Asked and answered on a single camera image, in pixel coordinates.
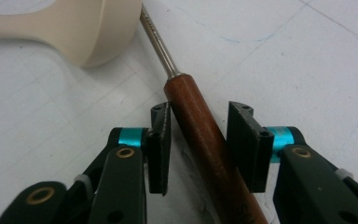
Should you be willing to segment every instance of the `cream-colored object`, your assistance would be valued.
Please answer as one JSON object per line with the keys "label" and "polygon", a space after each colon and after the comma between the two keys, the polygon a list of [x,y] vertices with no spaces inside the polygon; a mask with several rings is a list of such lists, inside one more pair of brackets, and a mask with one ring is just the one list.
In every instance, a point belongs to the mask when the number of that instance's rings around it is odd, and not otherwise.
{"label": "cream-colored object", "polygon": [[130,42],[142,0],[57,0],[21,15],[0,15],[0,38],[50,44],[72,63],[97,66],[116,57]]}

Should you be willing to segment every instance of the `white surface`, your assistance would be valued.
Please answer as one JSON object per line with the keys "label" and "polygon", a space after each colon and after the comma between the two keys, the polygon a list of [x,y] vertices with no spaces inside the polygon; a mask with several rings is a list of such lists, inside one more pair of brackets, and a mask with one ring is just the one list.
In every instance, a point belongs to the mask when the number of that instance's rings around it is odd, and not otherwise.
{"label": "white surface", "polygon": [[[0,14],[52,2],[0,0]],[[310,146],[358,181],[358,1],[145,5],[223,133],[227,102],[251,105],[262,125],[297,126]],[[114,127],[149,127],[149,108],[165,101],[165,79],[141,26],[118,58],[88,70],[43,44],[0,40],[0,215],[36,182],[69,187]],[[212,223],[208,214],[215,213],[187,153],[173,120],[169,193],[147,195],[149,223]],[[257,195],[273,223],[277,170],[273,165],[268,192]]]}

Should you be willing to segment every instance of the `brown wooden handle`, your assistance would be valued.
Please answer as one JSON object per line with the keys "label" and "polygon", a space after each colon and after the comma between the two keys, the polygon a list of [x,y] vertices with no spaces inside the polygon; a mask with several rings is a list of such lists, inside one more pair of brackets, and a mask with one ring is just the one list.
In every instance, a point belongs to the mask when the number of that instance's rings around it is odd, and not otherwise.
{"label": "brown wooden handle", "polygon": [[244,185],[192,76],[168,80],[164,91],[221,221],[267,223],[255,196]]}

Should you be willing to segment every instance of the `screwdriver shaft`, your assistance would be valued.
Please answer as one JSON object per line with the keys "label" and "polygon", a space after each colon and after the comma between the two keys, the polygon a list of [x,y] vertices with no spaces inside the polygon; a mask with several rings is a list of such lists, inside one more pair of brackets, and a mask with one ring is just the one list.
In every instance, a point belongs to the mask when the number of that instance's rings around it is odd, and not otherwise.
{"label": "screwdriver shaft", "polygon": [[175,63],[173,62],[172,57],[167,50],[167,47],[165,47],[164,42],[159,37],[156,26],[150,19],[149,14],[147,13],[146,8],[144,6],[142,6],[141,23],[145,28],[147,36],[149,37],[153,48],[155,49],[158,58],[165,69],[165,72],[167,73],[168,79],[172,79],[181,75],[182,73],[177,69]]}

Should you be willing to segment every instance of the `white elastic cord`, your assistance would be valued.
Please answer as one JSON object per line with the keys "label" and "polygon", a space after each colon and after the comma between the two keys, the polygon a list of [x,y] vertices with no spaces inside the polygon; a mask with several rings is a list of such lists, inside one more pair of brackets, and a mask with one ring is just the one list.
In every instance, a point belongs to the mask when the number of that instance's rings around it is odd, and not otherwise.
{"label": "white elastic cord", "polygon": [[92,199],[92,196],[94,195],[94,192],[92,190],[91,180],[88,175],[77,175],[75,177],[75,182],[80,181],[84,184],[84,187],[86,189],[86,195],[87,199]]}
{"label": "white elastic cord", "polygon": [[339,179],[343,180],[347,177],[350,177],[353,179],[353,174],[345,169],[337,169],[336,175],[339,177]]}

